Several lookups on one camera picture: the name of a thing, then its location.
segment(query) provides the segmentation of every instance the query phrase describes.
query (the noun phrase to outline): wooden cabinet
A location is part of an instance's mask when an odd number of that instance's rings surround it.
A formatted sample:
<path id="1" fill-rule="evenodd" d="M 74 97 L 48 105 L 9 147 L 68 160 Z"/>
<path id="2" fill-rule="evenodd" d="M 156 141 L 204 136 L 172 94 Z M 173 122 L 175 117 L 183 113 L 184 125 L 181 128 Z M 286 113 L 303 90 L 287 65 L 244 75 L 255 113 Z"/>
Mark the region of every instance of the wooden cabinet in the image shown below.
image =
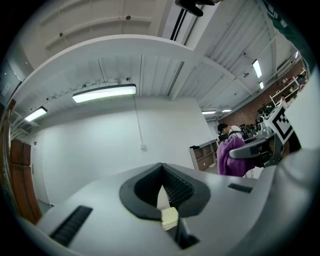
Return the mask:
<path id="1" fill-rule="evenodd" d="M 190 148 L 190 154 L 194 169 L 205 171 L 210 165 L 217 162 L 218 144 L 216 140 L 211 140 L 201 144 L 199 148 Z"/>
<path id="2" fill-rule="evenodd" d="M 35 224 L 42 217 L 31 171 L 31 146 L 18 139 L 10 147 L 10 183 L 20 215 Z"/>

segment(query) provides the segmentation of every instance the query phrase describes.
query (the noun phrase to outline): person's hair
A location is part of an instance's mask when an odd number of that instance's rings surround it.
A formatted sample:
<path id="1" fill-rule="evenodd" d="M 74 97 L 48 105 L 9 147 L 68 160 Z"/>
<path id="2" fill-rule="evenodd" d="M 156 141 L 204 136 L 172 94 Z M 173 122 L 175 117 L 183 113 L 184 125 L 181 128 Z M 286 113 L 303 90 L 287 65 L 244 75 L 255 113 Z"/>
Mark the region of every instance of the person's hair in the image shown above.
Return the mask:
<path id="1" fill-rule="evenodd" d="M 218 124 L 218 132 L 220 132 L 220 133 L 222 133 L 222 130 L 224 129 L 224 128 L 227 128 L 228 127 L 228 125 L 226 124 L 226 123 L 219 123 Z"/>

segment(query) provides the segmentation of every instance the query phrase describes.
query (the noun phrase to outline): ceiling light fixture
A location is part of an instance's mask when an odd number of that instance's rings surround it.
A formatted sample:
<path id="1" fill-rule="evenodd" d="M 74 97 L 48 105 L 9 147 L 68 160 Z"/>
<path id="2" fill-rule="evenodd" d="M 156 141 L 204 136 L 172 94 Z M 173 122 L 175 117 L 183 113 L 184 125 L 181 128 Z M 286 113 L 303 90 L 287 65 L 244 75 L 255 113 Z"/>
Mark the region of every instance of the ceiling light fixture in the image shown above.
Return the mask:
<path id="1" fill-rule="evenodd" d="M 48 111 L 43 107 L 39 107 L 35 111 L 33 111 L 30 115 L 28 115 L 24 120 L 31 122 L 32 120 L 41 117 L 42 115 L 46 114 Z"/>
<path id="2" fill-rule="evenodd" d="M 252 66 L 254 67 L 254 70 L 256 72 L 256 76 L 259 78 L 262 76 L 261 68 L 259 65 L 259 61 L 256 59 L 253 63 Z"/>
<path id="3" fill-rule="evenodd" d="M 209 114 L 214 114 L 216 111 L 203 111 L 202 114 L 204 115 L 209 115 Z"/>
<path id="4" fill-rule="evenodd" d="M 136 85 L 134 83 L 131 83 L 114 86 L 104 86 L 91 90 L 81 91 L 72 95 L 72 98 L 76 103 L 81 103 L 112 96 L 133 95 L 136 94 L 136 92 Z"/>

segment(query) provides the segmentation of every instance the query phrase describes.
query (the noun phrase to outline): purple jacket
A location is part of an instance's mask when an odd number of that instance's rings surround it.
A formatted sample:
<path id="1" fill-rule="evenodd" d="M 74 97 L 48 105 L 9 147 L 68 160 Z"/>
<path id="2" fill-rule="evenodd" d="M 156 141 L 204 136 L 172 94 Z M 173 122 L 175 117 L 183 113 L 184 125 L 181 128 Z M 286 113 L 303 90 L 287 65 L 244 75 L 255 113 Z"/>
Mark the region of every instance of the purple jacket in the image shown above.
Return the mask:
<path id="1" fill-rule="evenodd" d="M 221 142 L 217 150 L 218 174 L 243 177 L 247 171 L 255 168 L 250 158 L 233 159 L 229 156 L 230 150 L 245 145 L 242 139 L 232 136 Z"/>

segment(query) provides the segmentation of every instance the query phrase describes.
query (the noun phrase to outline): ceiling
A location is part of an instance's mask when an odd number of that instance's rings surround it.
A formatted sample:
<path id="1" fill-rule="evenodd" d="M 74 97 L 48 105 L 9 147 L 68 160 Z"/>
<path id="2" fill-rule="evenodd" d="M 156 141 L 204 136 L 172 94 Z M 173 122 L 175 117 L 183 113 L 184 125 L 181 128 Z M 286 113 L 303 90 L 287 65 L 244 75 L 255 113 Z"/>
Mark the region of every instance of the ceiling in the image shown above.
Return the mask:
<path id="1" fill-rule="evenodd" d="M 23 97 L 19 91 L 15 95 L 16 111 L 23 116 L 44 106 L 53 115 L 75 107 L 71 95 L 84 85 L 131 82 L 140 97 L 194 97 L 203 111 L 217 111 L 206 118 L 218 120 L 225 115 L 221 110 L 235 109 L 260 93 L 259 82 L 272 78 L 294 54 L 259 0 L 204 6 L 203 17 L 197 19 L 187 13 L 178 35 L 184 41 L 177 42 L 160 38 L 175 19 L 172 14 L 167 19 L 170 8 L 177 12 L 170 0 L 74 0 L 44 8 L 29 24 L 30 31 L 37 31 L 36 39 L 21 36 L 25 55 L 36 70 L 22 83 Z M 138 35 L 110 37 L 125 33 Z M 110 43 L 113 39 L 121 43 Z M 261 66 L 260 78 L 252 68 L 255 59 Z"/>
<path id="2" fill-rule="evenodd" d="M 171 0 L 52 0 L 19 36 L 29 62 L 40 64 L 78 43 L 110 35 L 161 37 Z"/>

